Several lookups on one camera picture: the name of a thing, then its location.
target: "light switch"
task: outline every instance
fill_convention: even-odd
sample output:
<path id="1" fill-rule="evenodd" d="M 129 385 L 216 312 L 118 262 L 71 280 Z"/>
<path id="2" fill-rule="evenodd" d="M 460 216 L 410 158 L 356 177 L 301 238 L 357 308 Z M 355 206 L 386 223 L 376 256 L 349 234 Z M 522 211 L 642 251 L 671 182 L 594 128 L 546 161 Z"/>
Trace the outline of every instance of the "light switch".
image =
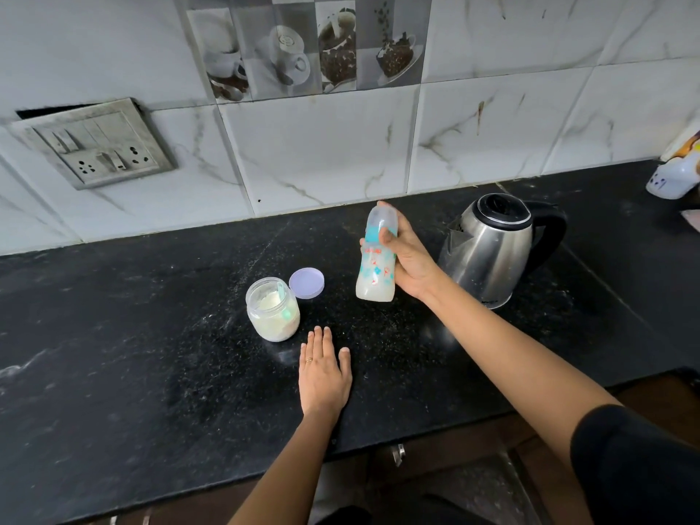
<path id="1" fill-rule="evenodd" d="M 172 169 L 131 99 L 34 117 L 12 129 L 79 190 Z"/>

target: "stainless steel kettle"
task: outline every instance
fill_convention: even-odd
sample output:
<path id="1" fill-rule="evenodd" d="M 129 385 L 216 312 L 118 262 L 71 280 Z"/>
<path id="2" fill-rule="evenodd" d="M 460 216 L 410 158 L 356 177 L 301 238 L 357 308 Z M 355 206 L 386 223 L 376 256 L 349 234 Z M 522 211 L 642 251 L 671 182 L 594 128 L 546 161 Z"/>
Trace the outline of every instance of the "stainless steel kettle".
<path id="1" fill-rule="evenodd" d="M 534 228 L 544 231 L 537 241 Z M 524 273 L 543 264 L 566 232 L 556 205 L 489 193 L 448 225 L 437 264 L 490 309 L 503 306 Z"/>

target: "kettle handle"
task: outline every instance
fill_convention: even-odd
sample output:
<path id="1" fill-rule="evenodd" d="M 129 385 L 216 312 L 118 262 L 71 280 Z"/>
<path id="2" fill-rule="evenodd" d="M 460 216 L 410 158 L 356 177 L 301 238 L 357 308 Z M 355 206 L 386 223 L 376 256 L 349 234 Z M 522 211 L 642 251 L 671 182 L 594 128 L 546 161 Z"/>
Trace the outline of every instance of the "kettle handle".
<path id="1" fill-rule="evenodd" d="M 535 228 L 544 227 L 540 240 L 530 250 L 523 275 L 529 274 L 543 264 L 554 253 L 566 233 L 566 215 L 556 204 L 539 201 L 525 201 L 525 206 L 532 214 L 533 240 Z"/>

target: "forearm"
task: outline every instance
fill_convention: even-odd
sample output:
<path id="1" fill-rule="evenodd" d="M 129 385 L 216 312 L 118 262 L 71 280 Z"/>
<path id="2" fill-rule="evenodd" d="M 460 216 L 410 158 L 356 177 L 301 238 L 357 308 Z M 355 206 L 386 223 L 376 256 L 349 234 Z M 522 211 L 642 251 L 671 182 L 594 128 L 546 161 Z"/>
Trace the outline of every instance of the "forearm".
<path id="1" fill-rule="evenodd" d="M 336 417 L 309 413 L 229 525 L 305 524 Z"/>
<path id="2" fill-rule="evenodd" d="M 595 407 L 619 403 L 595 381 L 468 295 L 446 274 L 426 305 L 555 454 L 571 466 L 571 437 Z"/>

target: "hand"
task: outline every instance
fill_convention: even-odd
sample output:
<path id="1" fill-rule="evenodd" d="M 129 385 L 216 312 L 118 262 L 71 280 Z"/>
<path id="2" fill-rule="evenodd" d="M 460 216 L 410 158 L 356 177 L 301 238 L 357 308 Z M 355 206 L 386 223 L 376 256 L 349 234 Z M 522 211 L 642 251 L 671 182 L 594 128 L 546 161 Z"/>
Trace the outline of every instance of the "hand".
<path id="1" fill-rule="evenodd" d="M 384 201 L 379 201 L 377 204 L 391 206 Z M 398 213 L 398 236 L 394 236 L 388 228 L 382 228 L 380 243 L 396 254 L 398 263 L 394 269 L 394 279 L 399 287 L 412 297 L 424 300 L 428 292 L 434 288 L 435 280 L 442 271 L 416 236 L 406 216 L 398 210 L 396 212 Z M 363 246 L 364 242 L 365 240 L 361 239 L 360 246 Z"/>
<path id="2" fill-rule="evenodd" d="M 338 359 L 340 369 L 330 328 L 326 326 L 321 331 L 320 326 L 316 326 L 309 332 L 308 342 L 302 343 L 299 356 L 299 396 L 305 416 L 323 413 L 332 416 L 335 423 L 345 407 L 352 384 L 350 350 L 341 348 Z"/>

